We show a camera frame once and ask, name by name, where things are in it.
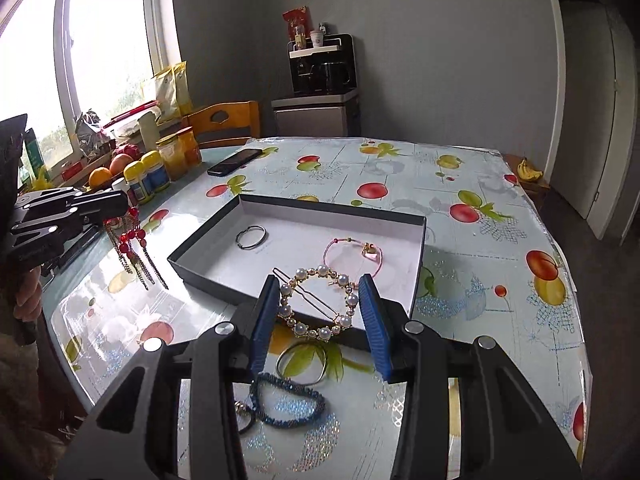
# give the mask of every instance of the paper cup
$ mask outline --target paper cup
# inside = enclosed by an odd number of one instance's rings
[[[311,43],[313,43],[314,48],[318,46],[322,46],[323,38],[324,38],[324,34],[319,30],[311,31]]]

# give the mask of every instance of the floor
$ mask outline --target floor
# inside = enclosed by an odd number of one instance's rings
[[[553,190],[541,216],[577,286],[593,375],[584,478],[631,478],[640,449],[640,226],[632,228],[622,247],[597,240]]]

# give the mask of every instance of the shelf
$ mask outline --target shelf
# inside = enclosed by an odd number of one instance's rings
[[[342,47],[340,45],[327,45],[304,48],[303,50],[292,50],[289,52],[289,57],[294,59],[295,57],[311,56],[312,54],[318,54],[319,52],[334,52],[335,50],[342,50]]]

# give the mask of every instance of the pearl hair clip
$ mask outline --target pearl hair clip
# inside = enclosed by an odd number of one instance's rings
[[[280,285],[280,308],[278,310],[278,317],[286,320],[287,326],[290,327],[296,337],[308,337],[311,339],[318,338],[322,341],[329,341],[332,335],[338,335],[343,330],[347,330],[351,327],[351,317],[356,313],[355,309],[358,305],[358,296],[354,293],[355,284],[349,281],[349,277],[346,274],[338,274],[335,270],[329,268],[325,264],[319,265],[315,269],[304,269],[301,267],[296,270],[293,278],[287,276],[286,273],[277,267],[274,267],[273,273],[282,282],[282,285]],[[304,281],[313,276],[317,276],[318,278],[331,278],[335,280],[335,283],[337,283],[340,288],[344,289],[344,302],[346,307],[345,315],[336,312],[314,293],[309,292],[302,286]],[[289,305],[289,298],[294,292],[302,296],[308,304],[333,324],[331,326],[324,326],[318,330],[309,330],[309,327],[306,324],[301,321],[297,321],[293,317],[293,309]],[[324,307],[331,311],[332,315],[328,315],[322,308],[311,301],[308,296],[324,305]]]

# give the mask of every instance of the floral tablecloth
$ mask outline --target floral tablecloth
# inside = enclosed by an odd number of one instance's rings
[[[166,257],[236,194],[282,196],[426,216],[414,318],[447,338],[498,340],[582,459],[591,375],[575,287],[561,250],[498,153],[363,138],[272,138],[247,146],[264,153],[232,176],[203,174],[143,222],[168,290],[145,290],[112,250],[53,313],[55,335],[92,402],[142,340],[189,340],[230,317],[232,306],[185,287]],[[267,370],[289,343],[290,332],[274,332]],[[382,383],[365,352],[335,345],[331,354],[318,386],[329,403],[321,420],[289,433],[258,424],[243,437],[252,478],[389,477],[404,386]],[[290,371],[313,366],[310,359],[297,356]],[[185,381],[178,425],[185,478],[188,389]],[[266,395],[282,418],[310,409],[277,390]],[[245,396],[238,385],[236,397]],[[452,405],[450,477],[459,471],[455,411]]]

